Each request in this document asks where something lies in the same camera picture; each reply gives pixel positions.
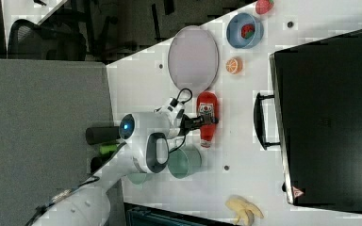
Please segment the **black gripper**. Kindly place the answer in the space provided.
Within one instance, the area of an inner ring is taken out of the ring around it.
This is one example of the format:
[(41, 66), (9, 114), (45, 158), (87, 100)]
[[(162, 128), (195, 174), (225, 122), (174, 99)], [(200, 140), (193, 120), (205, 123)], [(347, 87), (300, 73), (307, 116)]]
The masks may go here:
[[(198, 122), (201, 125), (210, 125), (210, 124), (218, 124), (219, 120), (215, 117), (211, 117), (208, 115), (201, 115), (198, 117)], [(184, 115), (180, 123), (180, 131), (189, 132), (195, 130), (196, 128), (197, 128), (197, 120), (195, 118), (190, 118), (189, 116)]]

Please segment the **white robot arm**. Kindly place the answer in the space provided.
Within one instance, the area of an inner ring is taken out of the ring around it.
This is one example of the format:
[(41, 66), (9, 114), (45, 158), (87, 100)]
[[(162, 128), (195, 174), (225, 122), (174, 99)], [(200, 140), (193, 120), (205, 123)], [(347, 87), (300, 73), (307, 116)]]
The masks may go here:
[(160, 173), (169, 160), (168, 141), (204, 125), (217, 124), (208, 115), (190, 118), (183, 113), (137, 112), (123, 117), (123, 143), (87, 181), (65, 190), (39, 207), (25, 226), (104, 226), (110, 215), (107, 191), (133, 173)]

